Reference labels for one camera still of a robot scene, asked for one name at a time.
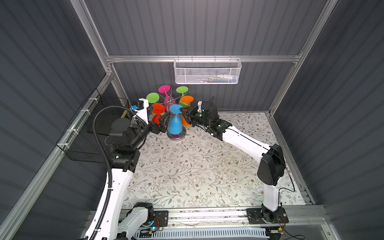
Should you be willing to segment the red plastic wine glass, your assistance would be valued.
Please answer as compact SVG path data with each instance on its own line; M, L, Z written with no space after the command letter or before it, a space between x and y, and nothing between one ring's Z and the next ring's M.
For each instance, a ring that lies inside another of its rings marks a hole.
M159 121L159 118L161 118L164 114L165 114L165 106L163 104L153 104L152 105L152 113L153 113L153 118L152 118L152 122L160 125L160 121Z

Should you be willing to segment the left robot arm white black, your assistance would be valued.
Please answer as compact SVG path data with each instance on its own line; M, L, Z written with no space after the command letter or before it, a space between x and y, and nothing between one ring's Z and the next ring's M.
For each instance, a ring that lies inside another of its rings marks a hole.
M112 150L107 153L97 130L98 118L110 109L127 112L111 124ZM158 122L150 121L147 109L138 111L123 106L107 106L94 117L92 128L96 143L107 166L107 179L95 216L85 232L85 240L135 240L151 236L168 225L168 212L158 216L153 204L139 202L127 216L120 220L121 208L127 187L137 168L140 150L150 133L164 133L168 129L170 113L160 116Z

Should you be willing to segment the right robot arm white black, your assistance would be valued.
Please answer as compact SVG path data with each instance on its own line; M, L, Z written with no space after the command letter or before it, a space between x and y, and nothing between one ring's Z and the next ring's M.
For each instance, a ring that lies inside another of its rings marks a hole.
M212 102L199 101L197 105L181 108L181 114L188 124L235 146L257 161L257 177L264 185L264 200L259 217L269 224L285 223L281 191L287 189L282 187L287 164L282 147L278 144L267 145L244 134L230 122L221 119Z

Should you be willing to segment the blue plastic wine glass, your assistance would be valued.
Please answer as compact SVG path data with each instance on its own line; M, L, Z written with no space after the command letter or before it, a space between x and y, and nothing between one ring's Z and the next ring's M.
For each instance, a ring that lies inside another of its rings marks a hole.
M179 117L179 114L182 113L181 108L181 105L170 106L170 111L174 116L170 119L168 132L172 135L179 135L183 129L182 120Z

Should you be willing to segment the orange plastic wine glass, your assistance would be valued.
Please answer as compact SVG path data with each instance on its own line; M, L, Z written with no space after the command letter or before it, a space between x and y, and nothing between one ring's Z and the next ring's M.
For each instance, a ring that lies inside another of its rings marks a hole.
M191 106L191 103L194 101L194 98L192 96L182 96L179 101L179 105L181 105L183 108L187 108ZM188 124L185 117L181 116L182 119L182 125L184 127L191 127L191 124Z

